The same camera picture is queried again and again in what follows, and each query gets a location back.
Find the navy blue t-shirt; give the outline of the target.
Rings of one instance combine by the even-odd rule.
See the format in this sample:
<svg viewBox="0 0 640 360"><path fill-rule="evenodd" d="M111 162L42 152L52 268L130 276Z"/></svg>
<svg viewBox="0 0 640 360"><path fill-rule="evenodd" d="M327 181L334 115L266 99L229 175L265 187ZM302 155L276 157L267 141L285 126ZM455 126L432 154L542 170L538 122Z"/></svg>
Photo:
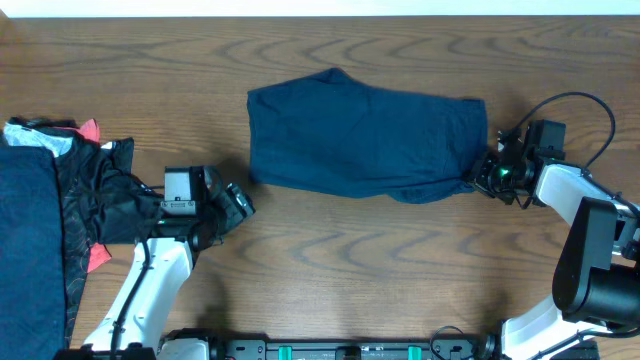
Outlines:
<svg viewBox="0 0 640 360"><path fill-rule="evenodd" d="M395 91L338 68L247 94L257 183L425 204L469 193L485 151L483 100Z"/></svg>

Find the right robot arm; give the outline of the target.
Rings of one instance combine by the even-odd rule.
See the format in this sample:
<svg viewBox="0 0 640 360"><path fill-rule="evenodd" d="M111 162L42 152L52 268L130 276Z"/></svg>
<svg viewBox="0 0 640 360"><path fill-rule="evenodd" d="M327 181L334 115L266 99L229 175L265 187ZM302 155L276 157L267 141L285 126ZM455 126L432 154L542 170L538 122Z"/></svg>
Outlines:
<svg viewBox="0 0 640 360"><path fill-rule="evenodd" d="M597 338L639 333L639 208L566 162L565 127L532 122L500 135L466 176L507 205L553 209L570 227L551 294L504 321L477 359L596 359Z"/></svg>

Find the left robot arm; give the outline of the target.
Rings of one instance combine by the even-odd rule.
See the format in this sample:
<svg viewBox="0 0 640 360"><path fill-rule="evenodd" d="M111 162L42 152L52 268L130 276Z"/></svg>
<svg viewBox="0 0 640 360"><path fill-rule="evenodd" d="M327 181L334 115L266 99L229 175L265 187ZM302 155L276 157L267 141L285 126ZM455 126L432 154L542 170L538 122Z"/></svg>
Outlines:
<svg viewBox="0 0 640 360"><path fill-rule="evenodd" d="M213 166L167 167L160 214L143 227L134 260L111 308L82 348L94 359L210 355L209 340L162 340L169 312L201 253L253 216L250 197Z"/></svg>

